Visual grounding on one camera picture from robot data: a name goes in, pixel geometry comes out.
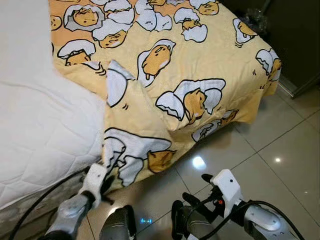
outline white mattress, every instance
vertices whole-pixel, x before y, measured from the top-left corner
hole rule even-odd
[[[52,64],[48,1],[0,8],[0,210],[101,155],[104,102]]]

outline black cable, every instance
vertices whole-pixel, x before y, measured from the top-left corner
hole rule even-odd
[[[52,213],[50,214],[49,219],[47,221],[47,224],[46,224],[46,227],[45,227],[45,231],[47,231],[49,229],[51,220],[52,220],[52,218],[54,217],[54,215],[56,214],[57,211],[58,211],[57,207],[52,210]]]
[[[304,237],[302,236],[302,234],[296,228],[296,226],[291,222],[291,220],[282,211],[280,211],[278,208],[276,208],[272,204],[265,202],[265,201],[250,201],[250,202],[247,202],[247,203],[241,205],[239,208],[232,211],[213,231],[211,231],[207,235],[201,237],[199,240],[206,240],[206,239],[212,237],[213,235],[215,235],[236,213],[238,213],[240,210],[242,210],[246,207],[249,207],[251,205],[265,205],[265,206],[273,209],[274,211],[276,211],[279,215],[281,215],[286,220],[286,222],[290,225],[290,227],[295,232],[295,234],[299,237],[300,240],[305,240]]]
[[[90,166],[87,166],[86,168],[76,171],[74,173],[72,173],[71,175],[67,176],[66,178],[62,179],[61,181],[57,182],[55,185],[53,185],[48,191],[46,191],[41,197],[39,197],[37,199],[37,201],[35,201],[35,203],[29,207],[29,209],[23,214],[23,216],[19,219],[19,221],[16,223],[16,225],[14,226],[14,229],[12,230],[10,237],[8,240],[14,240],[19,228],[21,227],[22,223],[24,222],[24,220],[26,220],[26,218],[28,217],[28,215],[32,212],[33,209],[35,209],[35,207],[46,197],[48,196],[53,190],[55,190],[57,187],[59,187],[61,184],[65,183],[66,181],[68,181],[69,179],[73,178],[74,176],[82,173],[82,172],[86,172],[88,171],[90,168]]]

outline floor tile grout line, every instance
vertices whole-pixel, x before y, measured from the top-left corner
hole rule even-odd
[[[256,155],[257,152],[255,151],[251,156],[248,156],[245,160],[239,162],[237,165],[235,165],[234,167],[231,168],[231,170],[235,169],[236,167],[238,167],[239,165],[243,164],[244,162],[246,162],[249,158],[253,157],[254,155]]]
[[[144,230],[146,230],[147,228],[149,228],[151,225],[153,225],[153,224],[155,224],[156,222],[158,222],[160,219],[162,219],[165,215],[167,215],[168,213],[170,213],[171,212],[171,210],[170,211],[168,211],[168,212],[166,212],[165,214],[163,214],[161,217],[159,217],[157,220],[155,220],[153,223],[151,223],[151,224],[149,224],[148,226],[146,226],[144,229],[142,229],[142,230],[140,230],[140,231],[137,231],[136,232],[136,236],[138,235],[138,234],[140,234],[141,232],[143,232]]]
[[[240,134],[240,136],[246,141],[247,144],[249,144],[249,146],[252,148],[252,150],[254,151],[254,154],[252,154],[250,157],[252,157],[253,155],[255,155],[257,153],[257,151],[255,150],[255,148],[250,144],[250,142],[245,138],[245,136],[242,135],[242,133],[237,129],[237,126],[234,126],[235,130]]]
[[[89,224],[89,227],[90,227],[90,230],[91,230],[91,234],[92,234],[92,236],[93,236],[93,239],[96,240],[95,235],[94,235],[94,231],[92,230],[92,227],[91,227],[91,224],[90,224],[90,221],[89,221],[89,218],[88,218],[88,216],[85,216],[85,217],[86,217],[86,220],[88,221],[88,224]]]
[[[284,133],[282,133],[280,136],[276,137],[274,140],[272,140],[271,142],[269,142],[267,145],[265,145],[264,147],[260,148],[259,150],[257,150],[256,152],[260,152],[261,150],[265,149],[266,147],[268,147],[270,144],[272,144],[274,141],[278,140],[279,138],[281,138],[283,135],[287,134],[288,132],[290,132],[291,130],[293,130],[295,127],[297,127],[298,125],[302,124],[303,122],[305,122],[306,119],[303,119],[302,121],[298,122],[296,125],[294,125],[292,128],[290,128],[289,130],[285,131]]]
[[[312,218],[315,224],[320,227],[320,224],[316,221],[316,219],[310,214],[310,212],[305,208],[305,206],[300,202],[297,196],[291,191],[291,189],[285,184],[285,182],[278,176],[278,174],[273,170],[273,168],[268,164],[268,162],[257,152],[259,157],[264,161],[264,163],[271,169],[271,171],[276,175],[276,177],[282,182],[282,184],[288,189],[288,191],[294,196],[294,198],[298,201],[298,203],[302,206],[302,208],[307,212],[307,214]]]
[[[291,106],[289,103],[287,103],[287,101],[286,101],[283,97],[281,97],[280,94],[276,93],[276,95],[277,95],[279,98],[281,98],[290,108],[292,108],[293,111],[294,111],[295,113],[297,113],[302,119],[305,119],[293,106]]]
[[[304,117],[302,116],[293,106],[291,106],[283,97],[280,96],[280,94],[276,93],[276,95],[281,98],[286,104],[289,105],[290,108],[292,108],[302,119],[306,120],[309,117],[311,117],[313,114],[315,114],[316,112],[320,111],[320,109],[316,110],[315,112],[311,113],[310,115]]]
[[[320,113],[320,109],[319,109],[318,111],[312,113],[312,114],[311,114],[310,116],[308,116],[305,120],[306,120],[307,123],[308,123],[309,125],[311,125],[317,132],[320,133],[320,131],[319,131],[313,124],[311,124],[311,122],[309,121],[309,118],[311,118],[313,115],[317,114],[318,112]]]
[[[185,183],[184,179],[182,178],[182,176],[180,175],[180,173],[178,172],[178,170],[176,169],[176,166],[174,166],[174,170],[176,171],[176,173],[179,175],[180,179],[182,180],[184,186],[186,187],[186,189],[188,190],[188,192],[191,194],[191,191],[189,190],[187,184]]]
[[[203,189],[205,189],[206,187],[208,187],[210,185],[210,183],[208,183],[206,186],[204,186],[203,188],[201,188],[199,191],[195,192],[194,194],[192,195],[197,195],[198,193],[200,193]]]

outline yellow bedsheet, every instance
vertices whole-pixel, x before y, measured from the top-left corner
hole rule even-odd
[[[111,189],[167,169],[277,87],[275,51],[217,0],[49,0],[61,74],[106,101]]]

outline wall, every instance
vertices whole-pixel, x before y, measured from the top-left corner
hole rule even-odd
[[[231,11],[261,9],[264,0],[224,0]],[[283,62],[282,74],[301,87],[320,70],[319,0],[273,0],[266,12],[268,43]]]

